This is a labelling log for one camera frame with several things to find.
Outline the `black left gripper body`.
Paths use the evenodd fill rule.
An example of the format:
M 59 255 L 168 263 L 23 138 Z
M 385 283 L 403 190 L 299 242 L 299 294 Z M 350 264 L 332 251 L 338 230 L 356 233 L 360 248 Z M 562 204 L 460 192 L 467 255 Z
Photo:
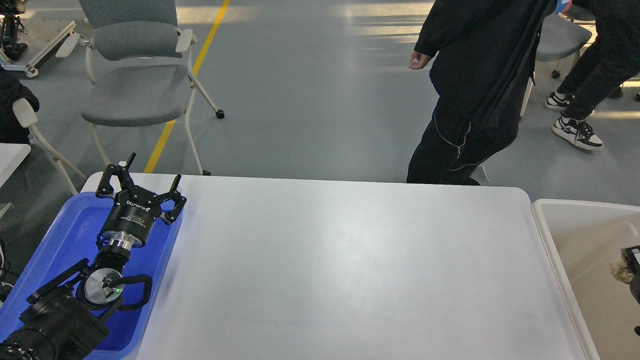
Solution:
M 121 189 L 113 196 L 105 223 L 99 231 L 99 248 L 143 248 L 162 214 L 158 194 L 146 189 Z

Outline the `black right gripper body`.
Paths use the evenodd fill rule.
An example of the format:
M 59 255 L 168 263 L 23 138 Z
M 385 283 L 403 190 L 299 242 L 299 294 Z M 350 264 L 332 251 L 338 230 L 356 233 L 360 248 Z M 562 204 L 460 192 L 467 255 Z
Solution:
M 630 292 L 636 302 L 640 303 L 640 274 L 635 274 L 630 281 Z

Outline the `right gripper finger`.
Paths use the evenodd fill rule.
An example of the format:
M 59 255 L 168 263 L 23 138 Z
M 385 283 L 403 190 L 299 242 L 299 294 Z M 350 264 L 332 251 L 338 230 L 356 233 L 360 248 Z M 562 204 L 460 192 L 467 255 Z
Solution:
M 638 275 L 640 273 L 640 246 L 626 247 L 621 249 L 622 259 L 628 273 Z

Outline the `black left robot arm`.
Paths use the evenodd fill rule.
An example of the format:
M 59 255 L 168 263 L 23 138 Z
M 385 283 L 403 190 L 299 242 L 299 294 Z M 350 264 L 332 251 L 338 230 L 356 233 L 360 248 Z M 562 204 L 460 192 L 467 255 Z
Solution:
M 1 308 L 3 360 L 121 360 L 140 343 L 181 226 L 165 193 L 108 164 L 94 194 L 62 207 Z

